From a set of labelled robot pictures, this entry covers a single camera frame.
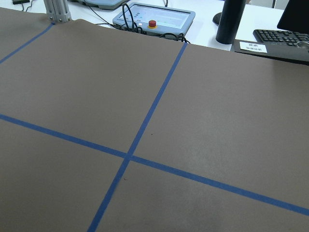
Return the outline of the grey teach pendant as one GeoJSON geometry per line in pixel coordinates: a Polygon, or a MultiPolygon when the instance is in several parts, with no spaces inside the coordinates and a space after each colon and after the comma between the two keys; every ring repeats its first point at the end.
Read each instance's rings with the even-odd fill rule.
{"type": "Polygon", "coordinates": [[[193,11],[133,2],[123,7],[112,22],[123,29],[142,29],[153,36],[166,33],[185,35],[195,16],[193,11]]]}
{"type": "Polygon", "coordinates": [[[128,0],[70,0],[70,2],[78,2],[81,5],[89,7],[97,7],[101,10],[115,10],[128,0]]]}

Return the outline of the black cylinder bottle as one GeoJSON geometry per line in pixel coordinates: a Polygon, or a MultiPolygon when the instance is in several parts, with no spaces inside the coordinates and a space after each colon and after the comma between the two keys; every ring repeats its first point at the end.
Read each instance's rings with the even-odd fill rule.
{"type": "Polygon", "coordinates": [[[216,41],[232,44],[243,15],[246,0],[225,0],[216,34],[216,41]]]}

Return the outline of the black keyboard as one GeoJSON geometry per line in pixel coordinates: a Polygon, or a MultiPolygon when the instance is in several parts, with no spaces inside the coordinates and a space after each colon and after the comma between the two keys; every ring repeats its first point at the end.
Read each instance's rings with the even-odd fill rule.
{"type": "Polygon", "coordinates": [[[285,30],[255,29],[253,35],[258,42],[265,44],[298,46],[301,42],[309,42],[308,34],[285,30]]]}

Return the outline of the black box with label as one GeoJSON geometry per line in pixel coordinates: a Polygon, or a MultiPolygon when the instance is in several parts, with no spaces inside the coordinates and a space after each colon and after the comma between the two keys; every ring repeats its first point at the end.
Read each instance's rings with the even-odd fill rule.
{"type": "Polygon", "coordinates": [[[309,65],[309,51],[307,49],[288,46],[287,44],[259,43],[235,39],[232,43],[231,51],[309,65]]]}

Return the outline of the black monitor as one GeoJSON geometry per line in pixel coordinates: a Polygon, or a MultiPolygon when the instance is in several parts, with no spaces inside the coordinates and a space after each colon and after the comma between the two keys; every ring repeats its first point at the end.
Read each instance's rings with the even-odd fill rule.
{"type": "Polygon", "coordinates": [[[278,29],[309,32],[309,1],[290,0],[277,24],[278,29]]]}

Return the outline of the aluminium profile post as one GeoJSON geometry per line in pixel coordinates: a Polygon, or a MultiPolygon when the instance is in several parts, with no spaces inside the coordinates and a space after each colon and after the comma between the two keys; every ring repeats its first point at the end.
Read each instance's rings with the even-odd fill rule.
{"type": "Polygon", "coordinates": [[[71,14],[66,0],[44,0],[46,14],[53,23],[71,21],[71,14]]]}

